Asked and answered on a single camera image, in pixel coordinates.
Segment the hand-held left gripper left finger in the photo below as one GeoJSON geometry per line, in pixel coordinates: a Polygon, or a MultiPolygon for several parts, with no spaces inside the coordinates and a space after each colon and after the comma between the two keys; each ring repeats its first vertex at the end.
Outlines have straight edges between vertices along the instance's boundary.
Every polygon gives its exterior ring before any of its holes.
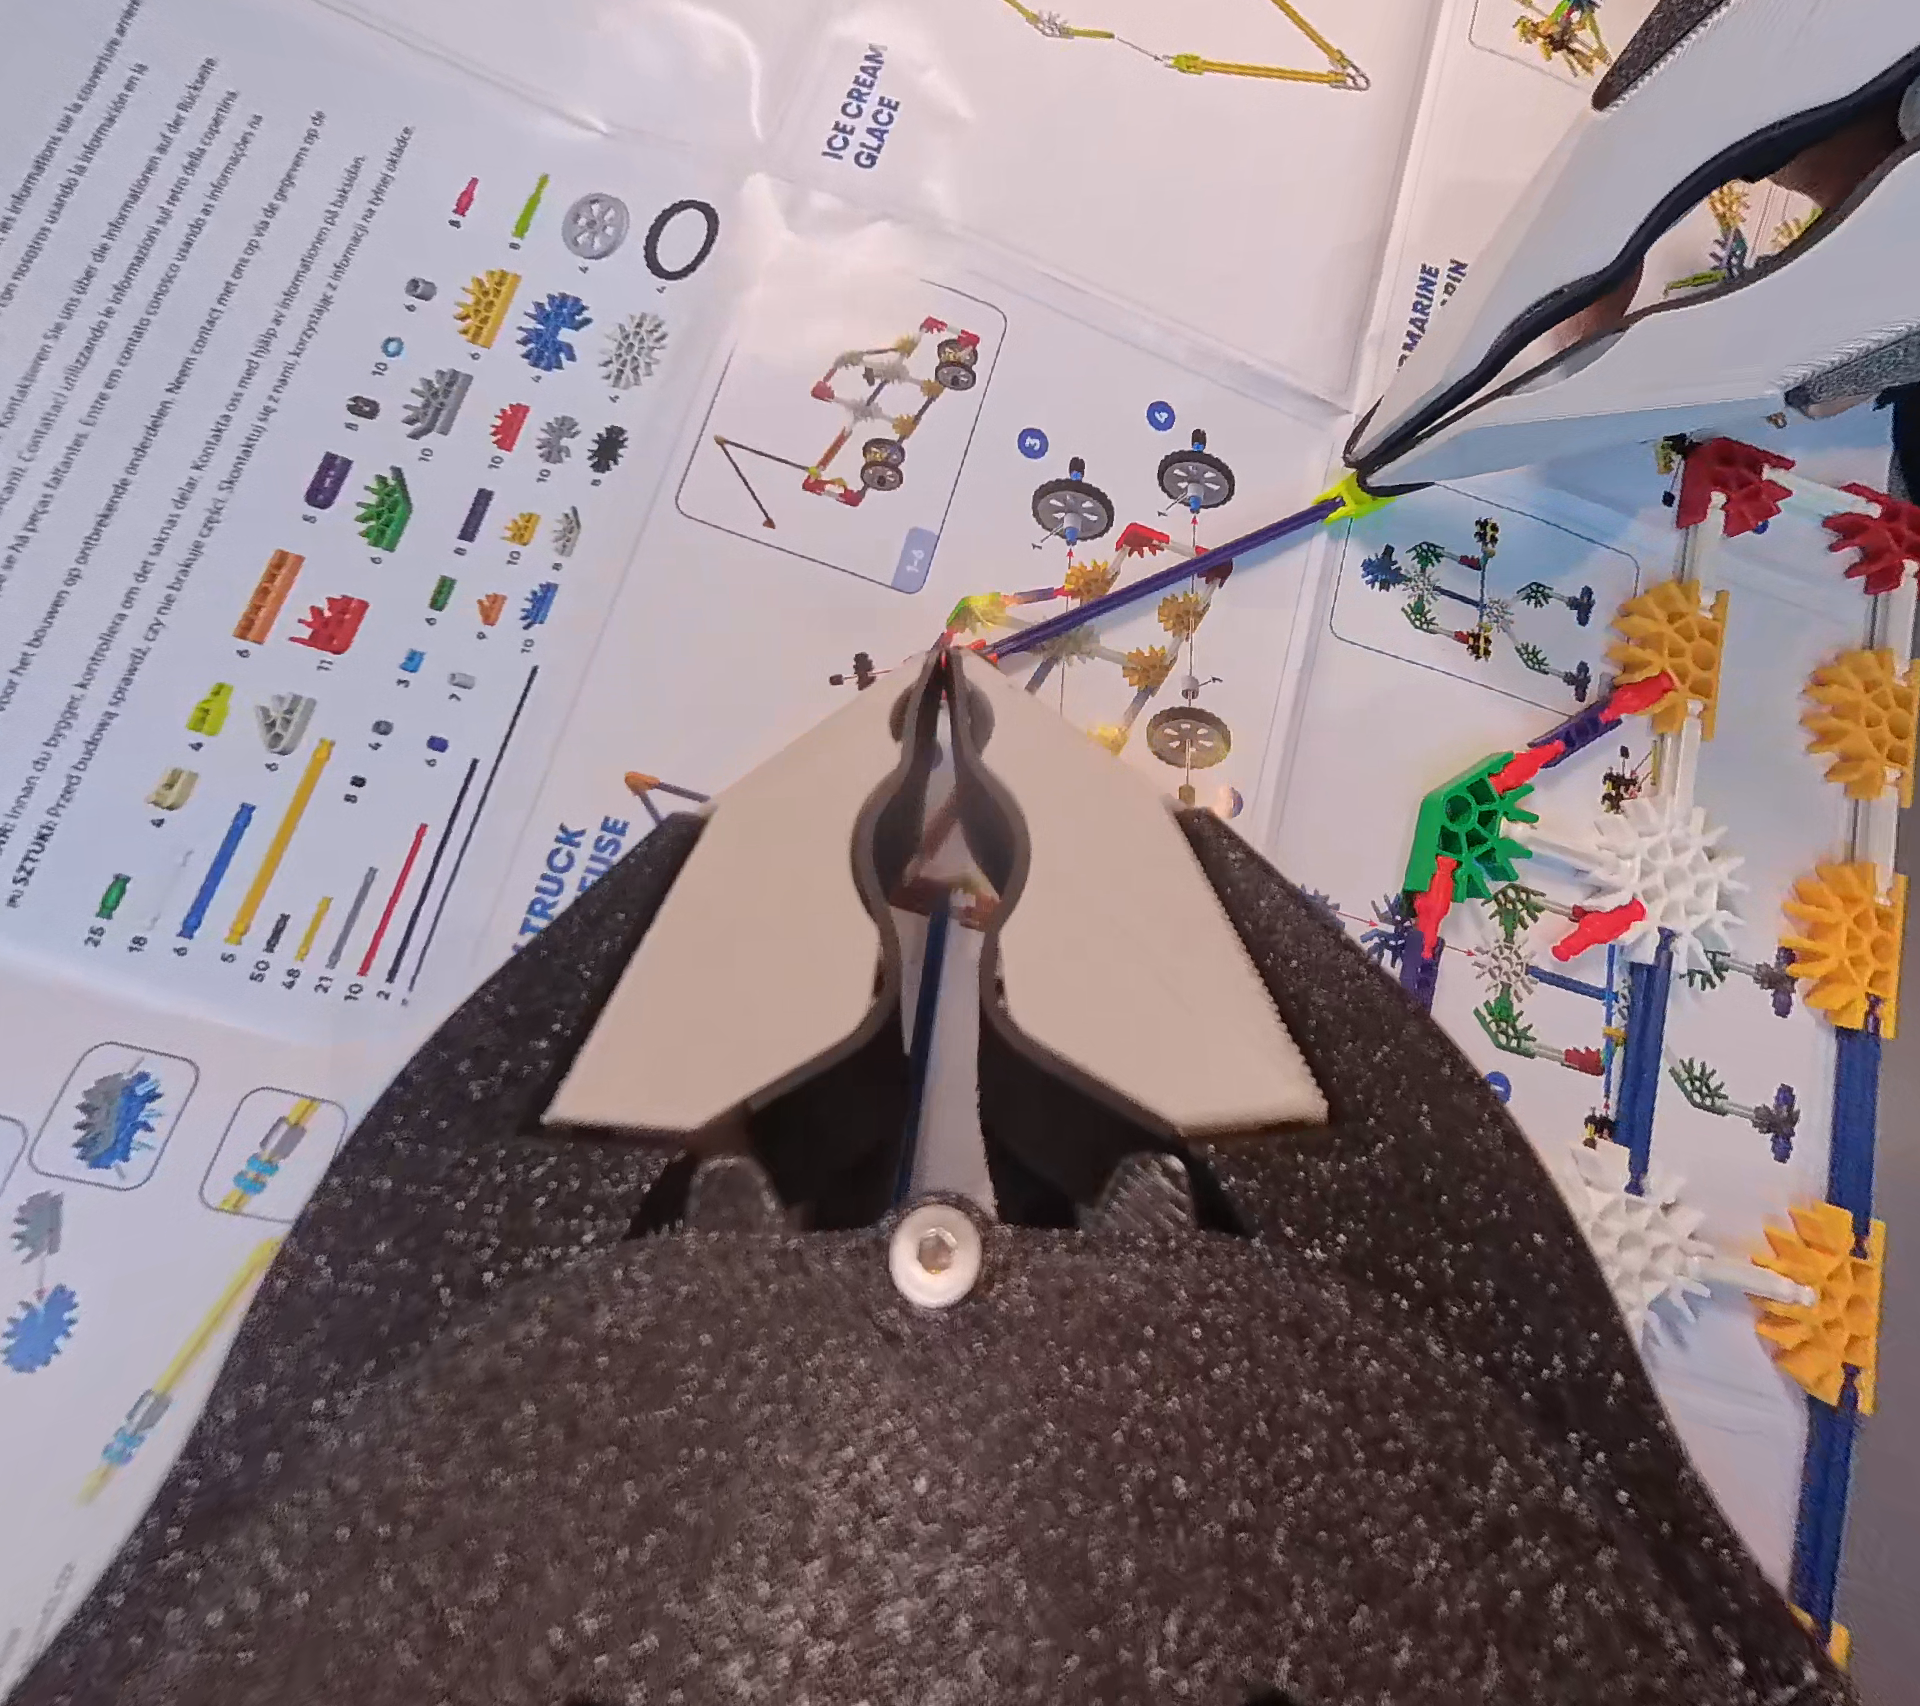
{"type": "Polygon", "coordinates": [[[803,1213],[881,1213],[911,1162],[900,917],[925,876],[946,657],[734,781],[543,1113],[696,1162],[743,1151],[803,1213]]]}

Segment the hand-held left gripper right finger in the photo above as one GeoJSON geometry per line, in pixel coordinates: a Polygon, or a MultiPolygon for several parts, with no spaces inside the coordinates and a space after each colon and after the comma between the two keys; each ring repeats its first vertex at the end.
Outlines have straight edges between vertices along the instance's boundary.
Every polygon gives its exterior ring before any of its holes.
{"type": "Polygon", "coordinates": [[[1168,799],[997,667],[946,663],[962,823],[999,893],[976,1095],[1001,1215],[1069,1221],[1128,1156],[1324,1124],[1168,799]]]}

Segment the blue plastic rod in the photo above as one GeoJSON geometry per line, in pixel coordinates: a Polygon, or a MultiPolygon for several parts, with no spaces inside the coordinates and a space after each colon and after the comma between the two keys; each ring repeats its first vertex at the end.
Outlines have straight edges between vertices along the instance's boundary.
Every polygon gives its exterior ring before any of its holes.
{"type": "Polygon", "coordinates": [[[997,1218],[997,1187],[980,1117],[980,958],[984,926],[999,901],[972,852],[965,823],[965,684],[936,648],[926,659],[912,719],[903,728],[925,777],[920,820],[899,883],[891,893],[904,930],[925,933],[908,966],[912,990],[904,1014],[908,1106],[894,1199],[957,1198],[997,1218]]]}

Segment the purple plastic rod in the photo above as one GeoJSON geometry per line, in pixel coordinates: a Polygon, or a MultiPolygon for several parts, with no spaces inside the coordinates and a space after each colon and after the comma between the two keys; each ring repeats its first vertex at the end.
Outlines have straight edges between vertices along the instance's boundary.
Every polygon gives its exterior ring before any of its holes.
{"type": "Polygon", "coordinates": [[[1288,542],[1300,533],[1306,533],[1308,530],[1355,516],[1366,516],[1378,506],[1381,497],[1374,494],[1364,495],[1364,499],[1355,506],[1349,494],[1330,489],[1315,497],[1306,508],[1240,533],[1239,538],[1196,557],[1187,557],[1175,565],[1165,565],[1143,577],[1134,577],[1095,601],[1045,618],[1040,623],[1026,625],[1013,637],[989,640],[979,648],[979,652],[986,661],[992,663],[1034,652],[1061,637],[1069,637],[1091,622],[1115,618],[1123,609],[1128,609],[1143,600],[1167,596],[1175,587],[1191,579],[1198,579],[1208,572],[1237,565],[1240,560],[1248,560],[1267,547],[1288,542]]]}

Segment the white building instruction sheet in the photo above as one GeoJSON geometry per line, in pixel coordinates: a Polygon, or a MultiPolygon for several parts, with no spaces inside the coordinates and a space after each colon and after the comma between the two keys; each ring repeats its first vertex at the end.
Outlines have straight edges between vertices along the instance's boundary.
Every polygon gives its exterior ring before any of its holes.
{"type": "MultiPolygon", "coordinates": [[[[14,1702],[1858,1702],[1758,1304],[1634,1339],[1599,1075],[1480,1033],[1478,901],[1431,1005],[1378,947],[1679,572],[1665,452],[1917,462],[1917,378],[1347,462],[1658,1],[5,0],[14,1702]],[[942,646],[1175,808],[1329,1117],[1069,1221],[548,1125],[721,793],[942,646]]],[[[1758,964],[1827,542],[1707,563],[1758,964]]],[[[1833,1036],[1737,975],[1669,1050],[1802,1108],[1658,1090],[1749,1257],[1833,1036]]]]}

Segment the colourful rod connector frame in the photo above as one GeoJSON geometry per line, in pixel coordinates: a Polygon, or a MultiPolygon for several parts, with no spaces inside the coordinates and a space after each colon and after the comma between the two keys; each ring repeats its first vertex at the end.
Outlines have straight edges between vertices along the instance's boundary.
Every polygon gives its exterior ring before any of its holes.
{"type": "Polygon", "coordinates": [[[1917,504],[1794,474],[1784,453],[1730,438],[1662,452],[1680,565],[1615,615],[1613,679],[1553,730],[1493,753],[1421,801],[1396,911],[1378,950],[1431,1007],[1445,922],[1477,901],[1494,938],[1474,958],[1472,1014],[1506,1058],[1592,1071],[1582,1139],[1551,1169],[1634,1342],[1660,1311],[1695,1314],[1712,1286],[1756,1302],[1756,1332],[1802,1391],[1807,1442],[1789,1556],[1789,1603],[1837,1661],[1837,1618],[1860,1427],[1878,1393],[1887,1228],[1877,1215],[1885,1043],[1898,1033],[1909,882],[1894,838],[1917,790],[1917,504]],[[1842,855],[1814,859],[1783,901],[1769,960],[1734,946],[1741,855],[1699,796],[1714,739],[1728,601],[1716,547],[1804,513],[1865,594],[1858,641],[1814,661],[1798,694],[1807,749],[1845,799],[1842,855]],[[1789,1164],[1804,1110],[1791,1085],[1741,1099],[1699,1051],[1673,1051],[1680,990],[1743,975],[1777,1018],[1804,1007],[1835,1041],[1821,1195],[1764,1228],[1750,1255],[1719,1249],[1680,1178],[1654,1156],[1658,1098],[1750,1125],[1789,1164]]]}

